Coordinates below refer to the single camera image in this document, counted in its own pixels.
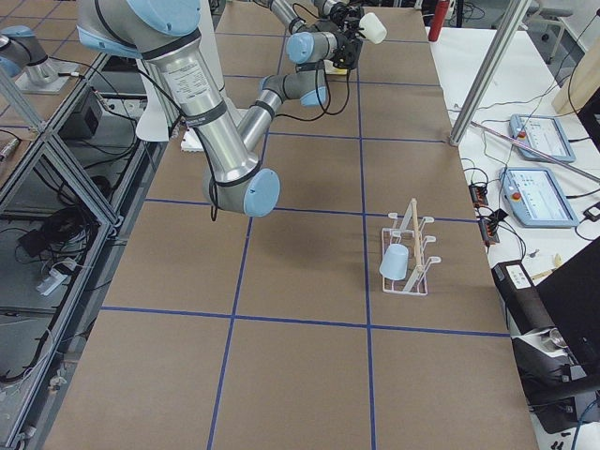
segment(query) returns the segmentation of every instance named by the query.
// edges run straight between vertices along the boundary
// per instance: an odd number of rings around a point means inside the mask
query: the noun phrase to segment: white drying rack
[[[398,213],[387,215],[394,220],[391,228],[382,229],[382,257],[390,244],[402,242],[409,248],[409,267],[407,278],[400,281],[382,277],[382,288],[385,293],[404,295],[427,295],[427,272],[432,264],[442,262],[439,256],[425,257],[428,243],[436,242],[435,236],[424,236],[423,229],[428,223],[433,223],[433,217],[423,217],[419,220],[416,211],[416,199],[411,199],[406,213],[398,227]]]

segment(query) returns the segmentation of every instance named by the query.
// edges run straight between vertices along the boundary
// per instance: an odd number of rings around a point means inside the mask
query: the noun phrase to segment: red pole
[[[440,0],[438,5],[435,7],[435,14],[431,21],[431,28],[429,29],[429,42],[435,42],[440,36],[442,31],[443,21],[446,19],[446,13],[450,7],[450,0]]]

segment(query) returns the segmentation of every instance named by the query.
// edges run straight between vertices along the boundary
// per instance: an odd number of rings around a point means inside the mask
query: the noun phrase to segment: white label
[[[163,76],[179,103],[189,103],[210,90],[208,80],[198,63],[189,63],[173,72],[164,72]]]
[[[513,280],[513,284],[517,289],[531,288],[532,284],[525,276],[520,265],[507,265],[506,272],[508,272],[508,276]]]

